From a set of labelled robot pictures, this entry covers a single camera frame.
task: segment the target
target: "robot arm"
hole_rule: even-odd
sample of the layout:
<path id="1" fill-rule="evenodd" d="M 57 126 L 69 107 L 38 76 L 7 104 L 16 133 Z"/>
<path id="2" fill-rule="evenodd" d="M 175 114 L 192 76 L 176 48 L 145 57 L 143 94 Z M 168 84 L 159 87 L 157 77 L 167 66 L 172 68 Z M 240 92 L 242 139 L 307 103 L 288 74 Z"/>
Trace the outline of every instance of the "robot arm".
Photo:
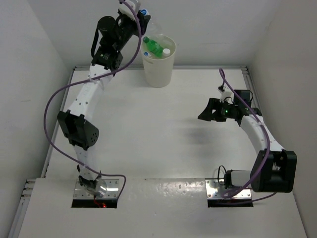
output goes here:
<path id="1" fill-rule="evenodd" d="M 144 16 L 140 11 L 138 0 L 125 0 L 138 16 L 141 26 L 141 35 L 144 35 L 151 16 Z M 96 78 L 117 70 L 122 62 L 121 50 L 132 35 L 138 35 L 137 24 L 129 8 L 120 4 L 118 18 L 105 16 L 98 21 L 95 38 L 91 53 L 93 60 L 90 66 L 89 78 Z M 102 34 L 100 46 L 95 53 L 99 32 Z M 85 166 L 77 166 L 79 180 L 89 191 L 96 192 L 98 174 L 86 167 L 97 171 L 94 160 L 94 144 L 96 143 L 99 130 L 91 123 L 92 116 L 103 94 L 106 85 L 113 79 L 114 74 L 102 77 L 99 80 L 91 80 L 83 85 L 77 98 L 66 112 L 59 112 L 57 120 L 63 134 L 77 155 L 77 159 Z"/>
<path id="2" fill-rule="evenodd" d="M 238 125 L 246 132 L 258 154 L 251 171 L 230 170 L 224 176 L 225 188 L 242 187 L 259 168 L 266 149 L 267 141 L 260 125 L 263 125 L 270 140 L 270 152 L 261 169 L 260 174 L 251 183 L 255 192 L 291 192 L 294 184 L 297 156 L 293 151 L 286 151 L 273 137 L 264 123 L 259 109 L 252 108 L 260 122 L 250 113 L 238 98 L 234 97 L 232 104 L 228 103 L 231 91 L 226 86 L 220 86 L 220 99 L 210 98 L 206 109 L 198 119 L 206 121 L 224 122 L 227 118 L 235 119 Z M 249 90 L 235 90 L 235 92 L 251 107 Z"/>

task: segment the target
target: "white wall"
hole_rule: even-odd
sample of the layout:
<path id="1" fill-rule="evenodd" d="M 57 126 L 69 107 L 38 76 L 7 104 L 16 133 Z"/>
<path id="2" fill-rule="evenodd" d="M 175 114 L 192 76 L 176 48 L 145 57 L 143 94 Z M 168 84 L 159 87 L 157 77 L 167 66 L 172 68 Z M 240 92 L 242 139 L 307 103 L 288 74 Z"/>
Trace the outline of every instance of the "white wall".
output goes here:
<path id="1" fill-rule="evenodd" d="M 317 1 L 284 0 L 251 72 L 264 118 L 298 155 L 295 196 L 309 237 L 317 237 Z"/>
<path id="2" fill-rule="evenodd" d="M 41 175 L 44 107 L 66 70 L 26 0 L 0 1 L 0 237 L 8 235 L 26 179 Z M 56 122 L 61 97 L 52 104 Z"/>
<path id="3" fill-rule="evenodd" d="M 117 17 L 117 0 L 28 0 L 53 45 L 70 66 L 89 65 L 98 20 Z M 177 43 L 176 64 L 246 64 L 280 0 L 141 0 Z M 133 37 L 123 50 L 127 62 Z M 135 64 L 141 64 L 137 58 Z"/>

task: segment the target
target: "white trash bin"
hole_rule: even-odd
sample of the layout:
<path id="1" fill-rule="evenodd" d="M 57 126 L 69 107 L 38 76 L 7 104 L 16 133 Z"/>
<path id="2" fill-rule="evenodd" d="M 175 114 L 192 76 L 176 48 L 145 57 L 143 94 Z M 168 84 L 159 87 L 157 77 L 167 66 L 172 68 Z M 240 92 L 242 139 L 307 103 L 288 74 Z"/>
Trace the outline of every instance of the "white trash bin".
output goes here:
<path id="1" fill-rule="evenodd" d="M 151 54 L 151 52 L 148 51 L 147 46 L 143 41 L 140 49 L 146 81 L 155 88 L 162 88 L 170 83 L 176 52 L 176 43 L 167 36 L 164 36 L 159 44 L 163 48 L 170 49 L 170 55 L 168 57 L 163 59 L 152 59 L 149 56 L 146 56 L 147 53 Z"/>

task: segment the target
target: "white table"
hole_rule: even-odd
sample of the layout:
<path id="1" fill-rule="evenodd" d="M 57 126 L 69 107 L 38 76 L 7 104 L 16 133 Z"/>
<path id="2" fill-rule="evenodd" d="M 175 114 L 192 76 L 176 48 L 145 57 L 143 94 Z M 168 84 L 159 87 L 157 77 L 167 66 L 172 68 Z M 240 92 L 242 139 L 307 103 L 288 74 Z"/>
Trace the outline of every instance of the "white table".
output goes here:
<path id="1" fill-rule="evenodd" d="M 246 88 L 241 70 L 225 73 L 233 88 Z M 75 71 L 72 82 L 87 74 Z M 146 84 L 142 70 L 118 73 L 92 121 L 100 130 L 100 170 L 128 177 L 118 208 L 71 208 L 76 164 L 53 151 L 20 237 L 306 237 L 292 193 L 253 208 L 207 208 L 204 178 L 214 177 L 219 165 L 250 170 L 256 158 L 236 122 L 197 120 L 208 99 L 219 98 L 220 84 L 214 69 L 174 70 L 172 82 L 160 89 Z M 69 90 L 65 109 L 79 90 Z M 60 129 L 55 144 L 75 156 Z"/>

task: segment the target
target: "green plastic bottle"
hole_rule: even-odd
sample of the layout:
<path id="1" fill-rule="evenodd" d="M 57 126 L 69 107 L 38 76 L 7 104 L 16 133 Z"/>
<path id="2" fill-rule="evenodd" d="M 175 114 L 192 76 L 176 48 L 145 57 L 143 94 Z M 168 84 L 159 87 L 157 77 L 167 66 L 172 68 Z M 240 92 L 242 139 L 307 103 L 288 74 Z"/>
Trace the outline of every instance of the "green plastic bottle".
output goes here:
<path id="1" fill-rule="evenodd" d="M 163 47 L 158 42 L 150 40 L 149 37 L 144 37 L 143 42 L 147 45 L 148 50 L 152 52 L 156 57 L 162 58 Z"/>

